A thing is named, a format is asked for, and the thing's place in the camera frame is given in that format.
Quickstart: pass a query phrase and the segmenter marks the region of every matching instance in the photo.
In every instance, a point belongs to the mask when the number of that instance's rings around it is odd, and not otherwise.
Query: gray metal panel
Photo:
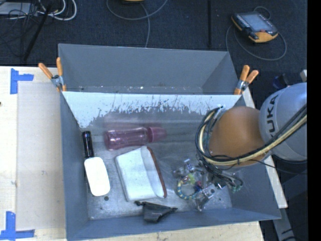
[[[64,171],[67,237],[74,235],[88,220],[81,132],[63,95],[60,95],[62,156]]]
[[[277,217],[237,208],[207,210],[201,213],[195,210],[191,212],[179,212],[177,210],[175,213],[165,216],[157,224],[144,221],[142,215],[91,220],[69,240],[171,231],[202,226],[233,224],[236,222],[268,220],[271,218],[275,219]]]
[[[236,175],[244,184],[240,191],[232,194],[233,207],[281,217],[265,165],[245,166]]]
[[[219,64],[222,67],[221,61],[228,62],[224,59],[228,52],[216,51],[71,44],[59,44],[58,49],[69,91],[80,88],[89,91],[87,87],[93,86],[144,86],[184,87],[185,92],[195,92],[195,88],[199,88],[198,92],[202,92],[201,87],[213,71]],[[231,73],[234,68],[231,64],[229,66]],[[229,78],[214,79],[213,84],[221,81],[224,85]]]
[[[204,93],[233,94],[237,82],[230,54],[226,53],[202,86],[202,90]]]

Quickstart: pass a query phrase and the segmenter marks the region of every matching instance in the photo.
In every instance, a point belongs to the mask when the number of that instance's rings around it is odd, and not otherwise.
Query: wooden table
[[[18,81],[17,94],[10,94],[11,68],[34,76],[33,81]],[[56,68],[50,71],[57,74]],[[244,96],[253,106],[248,90]],[[59,94],[38,67],[3,66],[0,102],[0,230],[5,212],[11,211],[17,231],[35,229],[28,240],[66,240]],[[286,208],[277,173],[267,170],[279,208]],[[259,222],[246,222],[99,240],[261,241],[263,236]]]

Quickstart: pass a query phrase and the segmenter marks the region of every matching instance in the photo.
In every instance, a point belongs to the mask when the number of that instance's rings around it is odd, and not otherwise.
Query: white cable
[[[76,2],[75,2],[75,0],[71,0],[72,3],[73,3],[74,9],[75,9],[74,14],[73,14],[71,17],[69,17],[69,18],[60,18],[60,17],[57,17],[57,15],[63,13],[64,10],[66,9],[66,1],[65,1],[65,0],[62,0],[62,1],[63,1],[63,4],[64,4],[64,5],[63,5],[63,8],[62,8],[59,12],[57,12],[57,13],[49,13],[48,16],[53,17],[54,19],[59,20],[59,21],[70,21],[70,20],[72,20],[73,18],[75,18],[76,15],[77,15],[77,5],[76,5]],[[43,4],[41,3],[41,0],[38,0],[38,2],[40,3],[42,9],[45,11],[46,8],[45,8],[45,7],[43,6]]]
[[[53,17],[56,20],[60,20],[60,21],[70,21],[73,18],[75,18],[76,15],[77,15],[77,5],[76,5],[76,1],[75,0],[71,0],[71,1],[73,3],[74,9],[75,9],[74,14],[71,17],[69,17],[69,18],[59,18],[59,17],[56,17],[55,15],[49,15],[49,16]]]

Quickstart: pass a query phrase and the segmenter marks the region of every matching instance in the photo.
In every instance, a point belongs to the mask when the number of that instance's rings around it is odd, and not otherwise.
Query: yellow cable
[[[206,156],[203,155],[204,159],[210,163],[210,164],[213,164],[213,165],[233,165],[233,164],[239,164],[239,163],[242,163],[242,162],[246,162],[248,160],[251,160],[263,153],[266,153],[267,151],[271,150],[272,148],[276,147],[278,144],[280,144],[281,142],[283,142],[286,138],[288,138],[290,135],[292,135],[299,127],[301,127],[304,123],[306,122],[306,115],[299,121],[297,122],[295,125],[293,125],[293,127],[291,127],[286,133],[284,133],[281,137],[279,137],[278,139],[276,139],[274,142],[272,142],[270,145],[266,146],[265,148],[261,149],[260,151],[252,154],[252,155],[249,155],[247,157],[244,157],[244,158],[240,158],[238,160],[232,160],[232,161],[228,161],[228,162],[218,162],[216,161],[215,159],[210,159]]]

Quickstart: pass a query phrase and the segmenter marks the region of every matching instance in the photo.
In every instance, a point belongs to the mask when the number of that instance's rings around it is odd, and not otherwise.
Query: electronic components
[[[215,190],[228,186],[233,193],[239,191],[243,181],[236,176],[223,173],[213,165],[204,164],[203,157],[198,158],[199,164],[193,166],[190,159],[184,160],[184,165],[173,171],[178,179],[176,194],[183,200],[192,200],[198,211],[214,197]]]

